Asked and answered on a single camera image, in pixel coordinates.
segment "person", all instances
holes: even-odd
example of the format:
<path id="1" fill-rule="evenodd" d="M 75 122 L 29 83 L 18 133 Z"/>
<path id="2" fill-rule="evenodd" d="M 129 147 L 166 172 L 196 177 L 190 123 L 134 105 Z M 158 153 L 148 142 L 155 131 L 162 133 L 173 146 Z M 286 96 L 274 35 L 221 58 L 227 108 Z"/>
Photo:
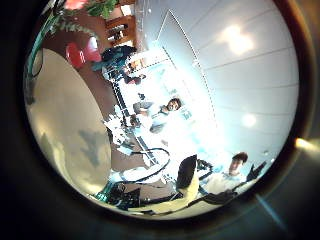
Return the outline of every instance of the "person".
<path id="1" fill-rule="evenodd" d="M 153 102 L 138 102 L 133 104 L 135 114 L 151 118 L 151 126 L 149 128 L 151 133 L 160 133 L 166 122 L 170 112 L 177 111 L 181 107 L 181 100 L 179 98 L 172 98 L 167 105 L 156 105 Z"/>
<path id="2" fill-rule="evenodd" d="M 92 71 L 101 70 L 102 67 L 110 68 L 114 67 L 116 70 L 120 70 L 126 63 L 126 60 L 130 58 L 137 48 L 123 45 L 116 46 L 114 48 L 107 48 L 102 54 L 102 60 L 100 62 L 93 62 Z"/>
<path id="3" fill-rule="evenodd" d="M 237 189 L 246 183 L 256 179 L 262 168 L 266 165 L 263 162 L 260 166 L 251 170 L 247 176 L 241 174 L 241 168 L 247 162 L 248 155 L 240 152 L 232 157 L 228 172 L 214 173 L 207 179 L 204 187 L 199 187 L 199 192 L 204 195 L 190 204 L 205 201 L 210 204 L 225 204 L 238 195 Z"/>

